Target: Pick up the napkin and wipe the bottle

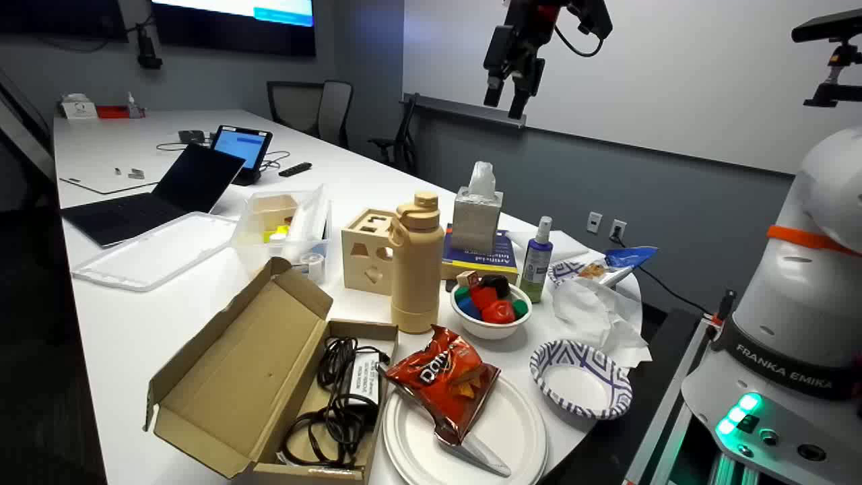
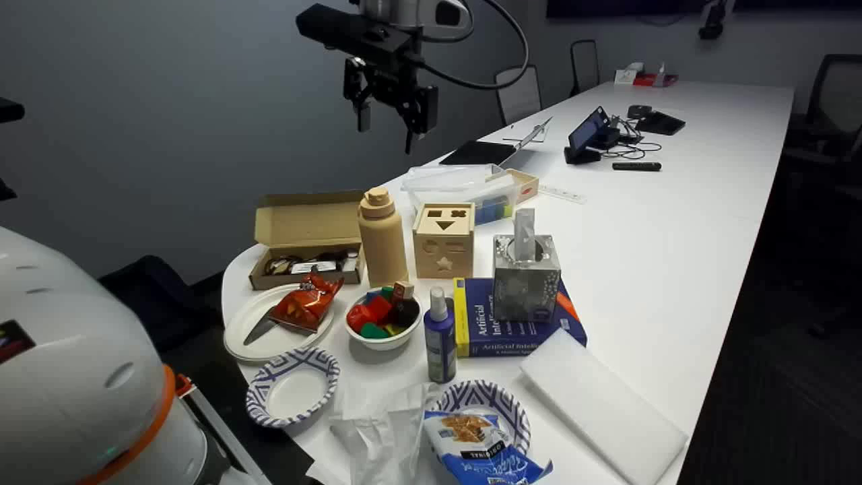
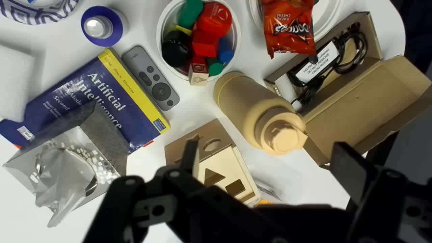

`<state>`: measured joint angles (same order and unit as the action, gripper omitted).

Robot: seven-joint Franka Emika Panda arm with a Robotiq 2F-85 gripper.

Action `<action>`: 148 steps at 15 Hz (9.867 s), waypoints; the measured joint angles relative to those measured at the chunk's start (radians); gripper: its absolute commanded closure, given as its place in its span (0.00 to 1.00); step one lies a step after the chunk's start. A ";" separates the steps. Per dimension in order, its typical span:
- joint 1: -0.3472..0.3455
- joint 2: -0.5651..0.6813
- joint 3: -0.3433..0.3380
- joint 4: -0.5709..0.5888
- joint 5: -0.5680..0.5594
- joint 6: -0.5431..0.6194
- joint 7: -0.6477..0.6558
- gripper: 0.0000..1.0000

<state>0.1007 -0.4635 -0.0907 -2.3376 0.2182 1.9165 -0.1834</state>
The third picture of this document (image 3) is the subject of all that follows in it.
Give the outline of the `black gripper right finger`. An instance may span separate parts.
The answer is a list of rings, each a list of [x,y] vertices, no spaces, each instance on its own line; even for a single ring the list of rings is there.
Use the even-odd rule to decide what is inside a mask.
[[[331,173],[356,204],[350,243],[396,243],[408,178],[366,161],[355,149],[336,142]]]

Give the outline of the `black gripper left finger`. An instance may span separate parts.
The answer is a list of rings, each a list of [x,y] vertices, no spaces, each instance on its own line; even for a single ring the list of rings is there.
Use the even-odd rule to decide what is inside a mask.
[[[142,243],[148,232],[136,225],[134,207],[144,181],[136,176],[116,178],[107,190],[82,243]]]

